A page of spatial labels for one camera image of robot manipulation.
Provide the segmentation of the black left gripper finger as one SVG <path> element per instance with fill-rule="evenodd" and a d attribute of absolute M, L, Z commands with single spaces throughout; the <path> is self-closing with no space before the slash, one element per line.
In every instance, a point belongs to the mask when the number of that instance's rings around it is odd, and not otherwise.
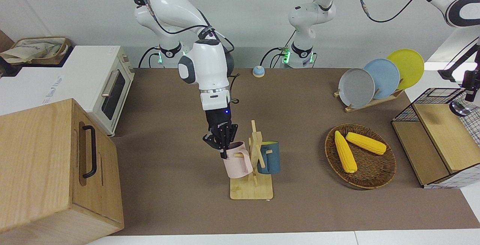
<path fill-rule="evenodd" d="M 473 54 L 476 53 L 474 62 L 477 63 L 477 68 L 479 68 L 479 60 L 480 60 L 480 46 L 478 44 L 475 44 L 470 47 L 468 51 L 465 52 L 459 59 L 456 60 L 456 62 L 449 67 L 446 70 L 438 70 L 439 75 L 442 77 L 442 79 L 449 80 L 451 82 L 454 82 L 455 79 L 453 78 L 452 74 L 453 72 L 458 69 L 458 67 L 463 64 L 467 59 L 469 59 Z"/>
<path fill-rule="evenodd" d="M 473 102 L 480 86 L 479 71 L 465 71 L 463 75 L 463 88 L 465 89 L 465 100 Z"/>

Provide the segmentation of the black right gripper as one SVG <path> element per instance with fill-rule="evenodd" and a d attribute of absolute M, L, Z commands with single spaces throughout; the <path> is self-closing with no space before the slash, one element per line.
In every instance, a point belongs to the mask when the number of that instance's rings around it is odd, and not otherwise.
<path fill-rule="evenodd" d="M 219 150 L 220 157 L 228 159 L 227 151 L 232 148 L 238 125 L 231 122 L 230 107 L 205 111 L 208 132 L 203 141 Z"/>

